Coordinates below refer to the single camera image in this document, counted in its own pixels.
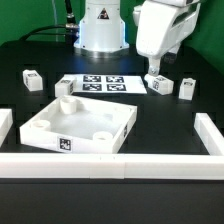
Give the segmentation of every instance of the white paper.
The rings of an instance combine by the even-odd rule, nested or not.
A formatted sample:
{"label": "white paper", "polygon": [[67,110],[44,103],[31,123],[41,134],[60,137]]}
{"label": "white paper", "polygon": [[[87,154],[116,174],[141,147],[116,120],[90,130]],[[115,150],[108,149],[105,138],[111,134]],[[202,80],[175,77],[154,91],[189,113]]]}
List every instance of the white paper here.
{"label": "white paper", "polygon": [[90,74],[69,76],[76,79],[73,92],[147,94],[140,76]]}

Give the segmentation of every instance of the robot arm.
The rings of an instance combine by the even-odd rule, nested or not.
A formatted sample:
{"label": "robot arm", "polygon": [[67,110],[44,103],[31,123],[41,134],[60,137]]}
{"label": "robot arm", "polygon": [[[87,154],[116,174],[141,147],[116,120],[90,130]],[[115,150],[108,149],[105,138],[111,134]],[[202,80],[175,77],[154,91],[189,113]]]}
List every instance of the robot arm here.
{"label": "robot arm", "polygon": [[199,0],[146,0],[135,7],[136,48],[149,59],[149,75],[159,74],[164,54],[177,54],[181,42],[193,32],[199,10]]}

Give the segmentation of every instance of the black surface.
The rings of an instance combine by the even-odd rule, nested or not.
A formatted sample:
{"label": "black surface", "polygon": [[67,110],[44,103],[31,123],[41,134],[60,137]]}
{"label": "black surface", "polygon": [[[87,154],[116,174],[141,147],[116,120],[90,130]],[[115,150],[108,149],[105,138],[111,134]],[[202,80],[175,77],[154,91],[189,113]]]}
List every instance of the black surface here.
{"label": "black surface", "polygon": [[[29,92],[24,69],[36,69],[44,91]],[[20,144],[19,127],[54,100],[64,73],[144,75],[147,62],[131,55],[113,60],[75,56],[64,44],[9,42],[0,48],[0,107],[12,108],[14,124],[1,152],[49,152]],[[138,118],[121,149],[126,153],[207,154],[193,130],[196,112],[224,127],[224,77],[191,48],[161,74],[175,81],[172,95],[83,96],[138,106]],[[178,100],[183,78],[197,80],[192,102]],[[0,179],[1,223],[224,223],[223,181]]]}
{"label": "black surface", "polygon": [[[67,74],[144,75],[147,60],[136,54],[114,59],[78,56],[63,43],[8,42],[0,48],[0,107],[12,108],[14,116],[2,152],[50,152],[20,144],[19,127],[52,102],[54,85]],[[44,90],[30,92],[22,72],[35,69],[42,76]],[[224,77],[191,48],[180,51],[173,65],[162,63],[161,74],[175,82],[171,95],[161,96],[147,88],[147,95],[76,94],[138,106],[137,121],[120,153],[207,154],[194,131],[197,112],[208,113],[222,130],[224,127]],[[192,101],[178,99],[183,78],[197,80]]]}

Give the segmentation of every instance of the white cube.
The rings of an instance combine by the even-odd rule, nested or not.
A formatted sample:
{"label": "white cube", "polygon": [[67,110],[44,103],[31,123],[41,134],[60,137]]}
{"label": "white cube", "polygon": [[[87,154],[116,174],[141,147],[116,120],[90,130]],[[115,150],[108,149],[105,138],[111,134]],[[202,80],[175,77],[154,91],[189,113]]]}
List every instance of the white cube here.
{"label": "white cube", "polygon": [[192,100],[194,95],[196,80],[188,78],[183,79],[180,85],[179,99]]}
{"label": "white cube", "polygon": [[148,82],[148,87],[155,90],[161,95],[171,94],[173,92],[173,81],[165,78],[162,75],[152,76],[145,75],[145,81]]}
{"label": "white cube", "polygon": [[59,82],[55,84],[55,97],[63,95],[71,95],[73,93],[73,88],[75,85],[74,76],[64,76]]}
{"label": "white cube", "polygon": [[35,70],[24,70],[23,82],[29,91],[43,90],[42,77]]}

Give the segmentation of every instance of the white tray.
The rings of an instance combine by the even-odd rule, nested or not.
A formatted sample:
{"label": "white tray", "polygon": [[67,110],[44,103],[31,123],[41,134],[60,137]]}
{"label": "white tray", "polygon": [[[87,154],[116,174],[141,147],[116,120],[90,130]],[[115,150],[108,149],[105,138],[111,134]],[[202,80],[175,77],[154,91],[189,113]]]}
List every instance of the white tray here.
{"label": "white tray", "polygon": [[20,127],[21,143],[65,153],[117,153],[137,107],[61,96]]}

